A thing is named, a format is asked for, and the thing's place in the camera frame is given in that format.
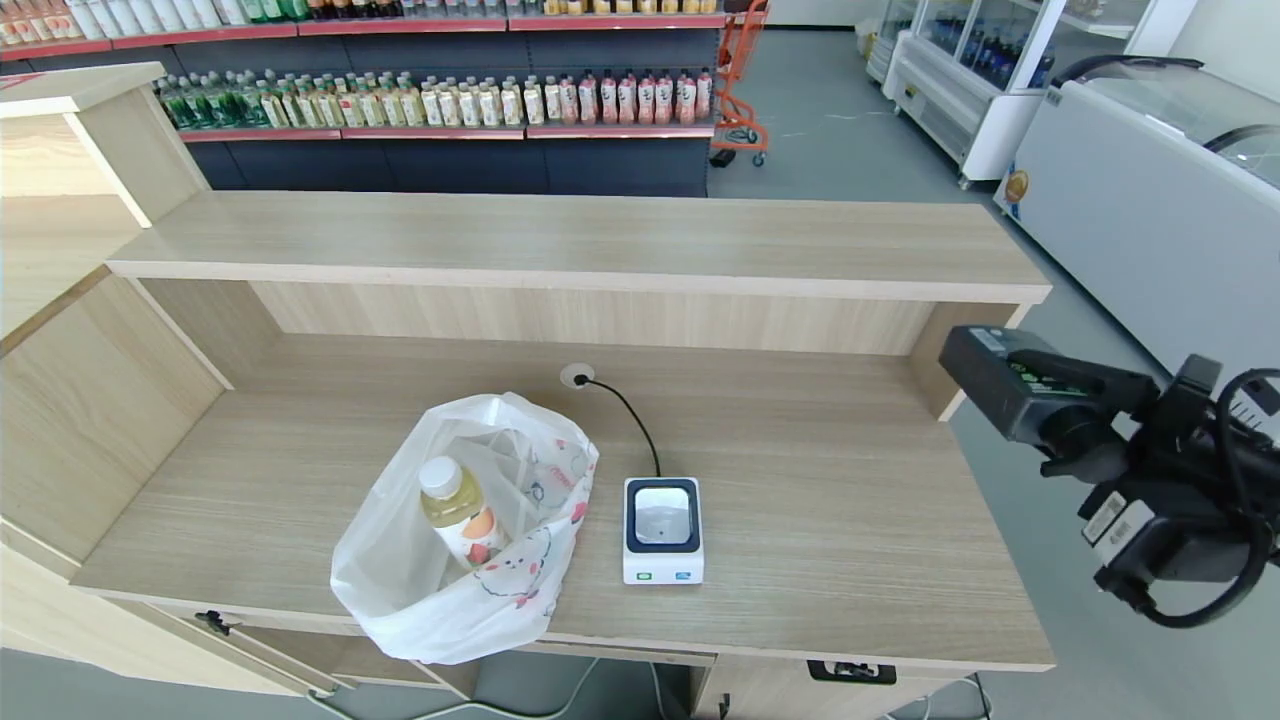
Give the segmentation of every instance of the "checkout counter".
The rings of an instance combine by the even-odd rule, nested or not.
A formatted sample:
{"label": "checkout counter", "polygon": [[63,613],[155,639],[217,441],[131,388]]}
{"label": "checkout counter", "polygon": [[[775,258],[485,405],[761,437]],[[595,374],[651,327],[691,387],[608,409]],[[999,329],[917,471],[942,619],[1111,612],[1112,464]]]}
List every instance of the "checkout counter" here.
{"label": "checkout counter", "polygon": [[[1053,665],[940,421],[963,400],[937,364],[947,329],[1015,325],[1050,291],[984,209],[211,192],[146,87],[159,64],[45,79],[102,72],[150,113],[116,128],[119,161],[159,159],[104,192],[4,199],[6,250],[33,247],[5,254],[6,305],[102,237],[5,315],[5,644],[252,692],[471,697],[479,662],[383,656],[329,562],[421,413],[515,391],[600,448],[550,629],[521,650],[687,665],[694,716],[733,720],[870,719],[975,670]],[[156,177],[180,199],[124,200]],[[77,209],[10,225],[32,202]],[[114,225],[86,222],[97,205]],[[700,479],[704,584],[623,585],[622,479],[648,448],[611,398],[559,383],[570,361]],[[806,661],[896,682],[817,680]]]}

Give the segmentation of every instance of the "drawer handle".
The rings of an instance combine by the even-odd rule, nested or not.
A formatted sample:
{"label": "drawer handle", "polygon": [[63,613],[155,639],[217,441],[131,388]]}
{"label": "drawer handle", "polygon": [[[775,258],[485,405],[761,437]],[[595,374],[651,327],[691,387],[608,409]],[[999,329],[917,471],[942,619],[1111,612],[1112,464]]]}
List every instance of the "drawer handle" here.
{"label": "drawer handle", "polygon": [[809,676],[826,683],[855,683],[863,685],[892,685],[897,683],[897,669],[874,662],[832,662],[809,660]]}

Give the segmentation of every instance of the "pink bottle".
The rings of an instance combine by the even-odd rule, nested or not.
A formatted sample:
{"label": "pink bottle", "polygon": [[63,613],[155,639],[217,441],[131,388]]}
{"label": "pink bottle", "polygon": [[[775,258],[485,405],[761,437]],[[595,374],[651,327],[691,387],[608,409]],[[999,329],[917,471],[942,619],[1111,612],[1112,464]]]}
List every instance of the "pink bottle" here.
{"label": "pink bottle", "polygon": [[627,73],[618,83],[618,123],[630,126],[636,122],[636,78]]}
{"label": "pink bottle", "polygon": [[577,95],[581,100],[580,114],[582,115],[582,124],[594,126],[598,108],[595,102],[595,76],[591,74],[591,70],[586,70],[586,77],[579,83]]}
{"label": "pink bottle", "polygon": [[676,82],[676,120],[682,126],[694,124],[694,105],[698,100],[698,83],[685,73]]}
{"label": "pink bottle", "polygon": [[613,79],[613,70],[604,70],[604,79],[600,81],[600,120],[607,126],[618,124],[618,83]]}
{"label": "pink bottle", "polygon": [[577,124],[577,88],[568,73],[561,76],[561,122],[566,126]]}
{"label": "pink bottle", "polygon": [[712,117],[712,73],[703,68],[703,74],[698,76],[698,97],[694,102],[694,117],[705,120]]}
{"label": "pink bottle", "polygon": [[653,124],[664,126],[671,123],[671,101],[675,92],[676,83],[671,81],[671,73],[664,70],[658,85],[654,87]]}
{"label": "pink bottle", "polygon": [[640,81],[640,86],[636,88],[636,97],[640,101],[640,109],[636,110],[636,119],[643,126],[653,124],[653,101],[657,87],[653,82],[653,74],[645,73],[644,79]]}

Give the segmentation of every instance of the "freezer lid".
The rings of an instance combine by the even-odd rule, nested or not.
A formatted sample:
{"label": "freezer lid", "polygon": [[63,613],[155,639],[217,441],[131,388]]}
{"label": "freezer lid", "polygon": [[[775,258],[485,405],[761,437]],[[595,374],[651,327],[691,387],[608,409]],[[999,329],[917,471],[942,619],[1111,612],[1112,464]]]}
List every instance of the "freezer lid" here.
{"label": "freezer lid", "polygon": [[1199,67],[1178,58],[1111,56],[1069,69],[1055,85],[1074,79],[1280,188],[1280,102]]}

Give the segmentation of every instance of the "black cable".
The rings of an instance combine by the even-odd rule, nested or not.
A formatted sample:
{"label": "black cable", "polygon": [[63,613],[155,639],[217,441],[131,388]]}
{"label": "black cable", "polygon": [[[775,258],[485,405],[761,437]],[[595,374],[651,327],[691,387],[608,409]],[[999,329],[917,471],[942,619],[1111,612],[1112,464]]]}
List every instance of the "black cable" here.
{"label": "black cable", "polygon": [[1165,615],[1156,610],[1155,605],[1146,605],[1140,612],[1157,625],[1165,628],[1196,628],[1216,620],[1240,603],[1249,591],[1253,589],[1262,578],[1267,562],[1271,560],[1271,551],[1275,546],[1275,530],[1253,509],[1249,491],[1244,487],[1244,477],[1240,474],[1240,464],[1235,457],[1235,437],[1231,429],[1231,398],[1247,383],[1263,378],[1280,378],[1280,370],[1253,369],[1245,370],[1231,378],[1222,386],[1222,392],[1217,396],[1215,409],[1215,445],[1217,446],[1217,459],[1222,464],[1222,474],[1235,486],[1235,496],[1240,503],[1240,514],[1249,528],[1249,555],[1244,561],[1244,568],[1235,580],[1222,591],[1216,600],[1199,610],[1185,615]]}
{"label": "black cable", "polygon": [[649,442],[649,452],[653,454],[653,477],[660,478],[662,477],[662,464],[658,462],[658,448],[654,447],[653,438],[649,437],[649,429],[644,427],[644,420],[640,419],[640,415],[636,415],[635,407],[631,407],[631,404],[627,402],[627,398],[622,397],[622,393],[618,392],[618,391],[616,391],[616,389],[613,389],[612,387],[609,387],[609,386],[607,386],[607,384],[604,384],[602,382],[593,380],[591,378],[589,378],[586,375],[573,375],[573,384],[576,384],[579,387],[581,387],[581,386],[603,387],[604,389],[607,389],[607,391],[612,392],[613,395],[618,396],[618,400],[622,401],[622,405],[626,405],[627,413],[631,413],[631,416],[636,419],[636,424],[640,425],[640,432],[644,433],[644,439],[646,439]]}

